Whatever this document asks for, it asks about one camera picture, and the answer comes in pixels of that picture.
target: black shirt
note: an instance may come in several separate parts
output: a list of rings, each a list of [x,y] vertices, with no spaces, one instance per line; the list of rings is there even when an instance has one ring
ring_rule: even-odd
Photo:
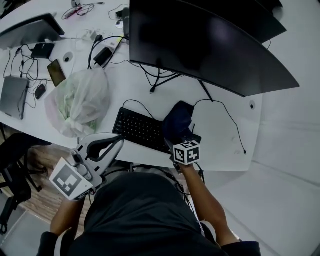
[[[49,255],[49,240],[53,241],[52,234],[42,235],[39,256]],[[220,248],[202,235],[194,213],[166,178],[129,173],[99,190],[85,218],[83,235],[68,251],[69,256],[166,254],[259,256],[260,249],[257,242]]]

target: white desk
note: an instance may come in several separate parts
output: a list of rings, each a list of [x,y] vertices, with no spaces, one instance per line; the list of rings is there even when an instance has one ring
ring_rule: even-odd
[[[122,29],[115,28],[115,20],[109,19],[108,11],[116,8],[121,3],[125,4],[128,2],[126,0],[122,2],[108,0],[105,5],[96,6],[86,16],[80,17],[74,15],[70,19],[61,20],[62,14],[71,7],[70,1],[32,0],[1,20],[0,32],[36,15],[57,12],[55,19],[65,31],[66,38],[74,38],[85,29],[100,30],[105,36],[121,35],[123,33]],[[72,69],[73,72],[76,72],[87,68],[92,43],[84,42],[83,45],[85,45],[83,51],[75,52],[74,40],[63,40],[56,43],[50,58],[52,60],[59,59],[66,77],[70,75]],[[11,51],[11,60],[16,50],[13,49]],[[67,52],[73,52],[76,58],[69,63],[64,63],[62,58]],[[2,51],[0,53],[0,92],[2,91],[4,81],[2,74],[8,59],[8,51]],[[128,59],[129,46],[123,43],[114,55],[112,62],[118,63]],[[12,75],[20,75],[20,63],[21,56],[19,55],[13,64]],[[39,60],[39,78],[50,78],[47,71],[49,63],[46,59]],[[10,75],[10,67],[11,62],[8,65],[6,76]],[[146,67],[146,69],[157,75],[158,70],[156,68]],[[31,75],[35,74],[36,69],[32,68],[31,71],[33,71]],[[128,62],[117,65],[110,63],[105,72],[109,81],[111,104],[97,133],[112,132],[119,108],[122,107],[124,101],[129,99],[140,101],[156,119],[163,120],[178,101],[185,101],[194,105],[197,101],[208,98],[199,82],[186,76],[163,84],[157,87],[154,94],[150,94],[151,87],[141,68],[134,67]],[[196,124],[194,133],[202,137],[201,161],[199,163],[205,171],[247,171],[251,164],[258,136],[262,95],[242,98],[210,84],[206,84],[206,87],[214,100],[224,102],[230,115],[238,124],[247,154],[243,153],[237,128],[223,105],[217,102],[203,101],[196,106],[193,114],[193,122]],[[52,127],[47,119],[44,102],[54,88],[52,83],[48,83],[47,92],[37,101],[36,108],[25,107],[25,116],[22,121],[0,112],[0,122],[16,130],[60,146],[68,148],[76,147],[76,138],[64,137]],[[255,102],[254,110],[250,108],[250,101]],[[31,94],[27,95],[27,102],[30,102],[30,104],[34,103]],[[145,109],[137,102],[127,102],[125,107],[137,113],[148,115]],[[124,143],[124,147],[117,159],[137,164],[173,167],[168,154],[129,141]]]

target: plastic bag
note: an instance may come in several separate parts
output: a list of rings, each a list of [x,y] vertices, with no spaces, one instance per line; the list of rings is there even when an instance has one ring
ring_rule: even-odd
[[[45,99],[53,127],[69,138],[94,134],[109,108],[109,85],[102,68],[72,74]]]

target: person's hand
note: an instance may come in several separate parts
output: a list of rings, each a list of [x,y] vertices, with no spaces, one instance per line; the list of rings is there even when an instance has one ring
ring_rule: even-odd
[[[196,171],[193,164],[184,165],[182,163],[178,163],[182,172],[193,172]]]

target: silver laptop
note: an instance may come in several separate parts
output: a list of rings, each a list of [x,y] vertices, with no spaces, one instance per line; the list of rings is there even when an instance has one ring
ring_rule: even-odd
[[[28,79],[7,76],[3,83],[0,111],[10,117],[24,119],[28,88]]]

